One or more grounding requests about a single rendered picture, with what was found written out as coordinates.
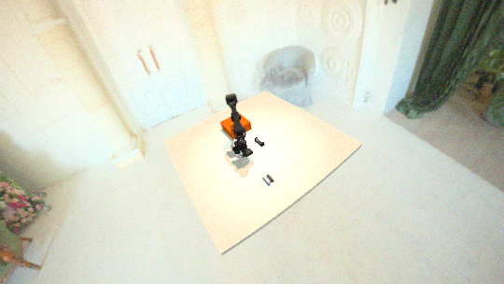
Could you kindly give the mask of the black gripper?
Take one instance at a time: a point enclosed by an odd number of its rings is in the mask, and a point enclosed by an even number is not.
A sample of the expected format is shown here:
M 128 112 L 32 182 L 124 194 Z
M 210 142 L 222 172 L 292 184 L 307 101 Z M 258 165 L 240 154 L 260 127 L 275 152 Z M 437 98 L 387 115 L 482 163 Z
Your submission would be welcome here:
M 237 143 L 238 143 L 238 141 L 236 140 L 236 141 L 234 142 L 234 145 L 236 146 L 236 145 L 237 145 Z M 249 148 L 246 148 L 246 149 L 244 149 L 244 150 L 242 151 L 242 153 L 245 155 L 245 157 L 248 157 L 248 156 L 250 156 L 251 154 L 253 154 L 253 150 L 252 150 L 252 149 L 249 149 Z

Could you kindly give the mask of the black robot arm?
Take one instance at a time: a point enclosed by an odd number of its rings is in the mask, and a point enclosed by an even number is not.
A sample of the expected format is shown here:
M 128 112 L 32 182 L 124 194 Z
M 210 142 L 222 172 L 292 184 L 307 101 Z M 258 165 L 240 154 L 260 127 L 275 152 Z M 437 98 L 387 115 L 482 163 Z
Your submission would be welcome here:
M 247 148 L 247 144 L 245 142 L 245 127 L 243 127 L 242 123 L 240 123 L 240 119 L 242 118 L 239 112 L 236 109 L 237 98 L 236 94 L 227 94 L 226 95 L 227 106 L 231 109 L 231 122 L 233 122 L 233 132 L 234 136 L 236 134 L 235 140 L 237 139 L 238 143 L 236 146 L 232 148 L 235 154 L 239 154 L 240 151 L 243 151 Z M 244 134 L 245 132 L 245 134 Z

